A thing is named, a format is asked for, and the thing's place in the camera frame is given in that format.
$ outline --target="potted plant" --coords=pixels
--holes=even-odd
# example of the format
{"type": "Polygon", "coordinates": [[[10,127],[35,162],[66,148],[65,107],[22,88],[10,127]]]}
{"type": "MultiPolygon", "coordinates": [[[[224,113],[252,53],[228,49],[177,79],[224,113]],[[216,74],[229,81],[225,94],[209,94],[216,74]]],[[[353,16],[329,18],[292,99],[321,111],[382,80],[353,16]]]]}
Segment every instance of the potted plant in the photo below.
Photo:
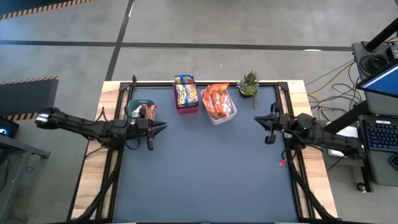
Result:
{"type": "Polygon", "coordinates": [[[254,96],[253,108],[256,108],[259,98],[259,76],[257,72],[251,70],[247,75],[243,76],[243,80],[238,81],[239,94],[243,98],[254,96]]]}

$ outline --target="monitor screen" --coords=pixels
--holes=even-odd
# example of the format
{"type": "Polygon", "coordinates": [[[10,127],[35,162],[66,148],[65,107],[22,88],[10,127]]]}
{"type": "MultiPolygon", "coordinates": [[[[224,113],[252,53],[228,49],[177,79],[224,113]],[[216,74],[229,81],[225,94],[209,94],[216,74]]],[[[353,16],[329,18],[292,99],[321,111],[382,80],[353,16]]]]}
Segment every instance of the monitor screen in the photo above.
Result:
{"type": "Polygon", "coordinates": [[[398,63],[391,62],[388,68],[363,80],[357,88],[382,95],[398,97],[398,63]]]}

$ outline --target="concrete floor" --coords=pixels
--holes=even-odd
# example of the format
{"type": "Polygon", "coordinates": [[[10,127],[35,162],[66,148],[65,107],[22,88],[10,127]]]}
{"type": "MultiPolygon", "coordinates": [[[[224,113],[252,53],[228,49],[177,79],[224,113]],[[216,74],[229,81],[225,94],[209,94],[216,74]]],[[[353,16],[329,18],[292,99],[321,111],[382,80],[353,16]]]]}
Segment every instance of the concrete floor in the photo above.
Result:
{"type": "MultiPolygon", "coordinates": [[[[128,0],[96,0],[0,21],[0,40],[116,42],[128,0]]],[[[394,0],[136,0],[124,42],[262,44],[349,47],[369,40],[397,17],[394,0]]],[[[0,45],[0,81],[60,76],[55,105],[93,119],[114,47],[0,45]]],[[[191,73],[199,80],[240,79],[257,70],[264,80],[306,83],[352,59],[351,52],[301,50],[144,49],[122,47],[112,80],[170,80],[191,73]]],[[[351,69],[354,79],[356,68],[351,69]]],[[[307,87],[321,87],[329,78],[307,87]]],[[[333,83],[350,83],[343,73],[333,83]]],[[[319,98],[335,95],[329,86],[319,98]]],[[[327,106],[348,109],[347,100],[327,106]]],[[[338,111],[327,111],[335,119],[338,111]]],[[[28,223],[66,219],[87,141],[66,131],[44,131],[21,122],[21,141],[52,151],[33,160],[12,216],[28,223]]],[[[396,223],[398,189],[357,192],[352,170],[336,166],[330,184],[344,220],[396,223]]]]}

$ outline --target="plant pot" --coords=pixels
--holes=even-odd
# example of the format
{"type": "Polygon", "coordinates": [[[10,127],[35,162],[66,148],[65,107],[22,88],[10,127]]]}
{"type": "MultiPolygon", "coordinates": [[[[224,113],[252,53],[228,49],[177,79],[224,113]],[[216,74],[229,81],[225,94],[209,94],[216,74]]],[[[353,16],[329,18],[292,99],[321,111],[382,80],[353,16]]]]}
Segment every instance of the plant pot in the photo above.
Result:
{"type": "Polygon", "coordinates": [[[239,90],[239,94],[242,96],[242,98],[250,98],[253,96],[253,95],[245,94],[240,88],[238,88],[238,90],[239,90]]]}

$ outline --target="wooden board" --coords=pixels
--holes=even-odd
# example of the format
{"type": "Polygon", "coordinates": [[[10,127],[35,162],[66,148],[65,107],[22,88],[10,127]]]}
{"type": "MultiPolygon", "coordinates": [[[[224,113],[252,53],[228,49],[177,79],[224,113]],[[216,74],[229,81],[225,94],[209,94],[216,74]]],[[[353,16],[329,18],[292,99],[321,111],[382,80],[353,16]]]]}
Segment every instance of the wooden board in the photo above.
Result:
{"type": "MultiPolygon", "coordinates": [[[[294,115],[297,116],[300,113],[311,114],[310,104],[307,98],[307,92],[305,90],[304,81],[302,80],[284,80],[284,81],[264,81],[264,82],[287,82],[289,84],[290,99],[292,101],[294,115]]],[[[104,82],[103,89],[101,92],[101,98],[99,99],[97,116],[101,113],[102,107],[105,109],[105,115],[108,119],[113,119],[114,111],[116,109],[116,101],[119,93],[120,82],[104,82]]],[[[89,143],[87,153],[99,148],[97,142],[89,143]]],[[[323,162],[323,157],[320,151],[307,147],[303,150],[303,158],[305,163],[305,170],[307,171],[308,182],[310,184],[311,191],[315,194],[320,203],[326,208],[326,210],[337,217],[337,211],[333,196],[331,193],[328,175],[326,173],[326,167],[323,162]]],[[[102,173],[104,171],[104,164],[106,159],[106,149],[102,149],[95,154],[90,155],[84,163],[83,172],[78,187],[78,192],[73,208],[72,218],[80,216],[87,206],[92,202],[98,193],[102,173]]],[[[302,204],[304,216],[308,216],[306,210],[306,202],[304,194],[299,190],[300,202],[302,204]]],[[[105,202],[103,216],[105,217],[108,211],[108,200],[105,202]]]]}

